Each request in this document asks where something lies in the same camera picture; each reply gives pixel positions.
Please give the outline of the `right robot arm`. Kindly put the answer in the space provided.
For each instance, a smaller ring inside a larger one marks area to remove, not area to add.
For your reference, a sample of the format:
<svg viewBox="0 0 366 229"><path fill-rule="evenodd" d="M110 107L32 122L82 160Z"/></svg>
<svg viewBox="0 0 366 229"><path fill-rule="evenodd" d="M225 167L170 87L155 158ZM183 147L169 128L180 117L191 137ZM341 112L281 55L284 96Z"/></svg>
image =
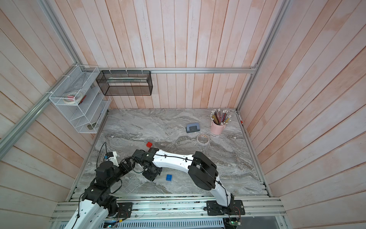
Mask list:
<svg viewBox="0 0 366 229"><path fill-rule="evenodd" d="M234 196L222 184L215 163L202 152L180 155L150 148L148 151L136 150L132 160L144 168L142 175L149 181L154 181L163 168L187 173L197 187L209 191L215 197L219 206L232 208Z"/></svg>

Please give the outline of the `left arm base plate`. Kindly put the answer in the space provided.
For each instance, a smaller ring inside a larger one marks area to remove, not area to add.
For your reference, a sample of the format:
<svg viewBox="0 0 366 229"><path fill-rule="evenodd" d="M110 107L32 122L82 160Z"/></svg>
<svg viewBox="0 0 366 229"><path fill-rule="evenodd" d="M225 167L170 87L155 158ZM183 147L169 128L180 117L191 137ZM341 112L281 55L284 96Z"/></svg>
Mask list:
<svg viewBox="0 0 366 229"><path fill-rule="evenodd" d="M130 218L132 213L132 202L112 203L108 209L108 218Z"/></svg>

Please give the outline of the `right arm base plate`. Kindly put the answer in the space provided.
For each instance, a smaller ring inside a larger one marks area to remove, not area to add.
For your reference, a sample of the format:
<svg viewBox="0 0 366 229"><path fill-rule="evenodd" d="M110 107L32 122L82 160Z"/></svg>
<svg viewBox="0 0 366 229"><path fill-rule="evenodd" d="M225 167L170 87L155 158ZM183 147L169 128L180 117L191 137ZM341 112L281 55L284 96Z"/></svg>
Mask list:
<svg viewBox="0 0 366 229"><path fill-rule="evenodd" d="M241 200L232 200L228 207L219 205L216 201L211 200L206 202L204 210L209 216L221 215L245 215L244 204Z"/></svg>

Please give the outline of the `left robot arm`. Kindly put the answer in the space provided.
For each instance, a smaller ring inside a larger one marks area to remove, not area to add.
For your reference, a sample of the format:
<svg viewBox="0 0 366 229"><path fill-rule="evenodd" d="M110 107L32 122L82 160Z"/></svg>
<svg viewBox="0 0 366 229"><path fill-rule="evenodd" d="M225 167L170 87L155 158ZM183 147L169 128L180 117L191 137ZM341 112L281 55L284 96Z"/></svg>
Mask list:
<svg viewBox="0 0 366 229"><path fill-rule="evenodd" d="M95 170L96 176L78 200L78 208L65 226L67 229L98 229L107 218L117 222L131 217L132 203L117 203L112 186L134 169L135 162L129 157L117 166L105 161Z"/></svg>

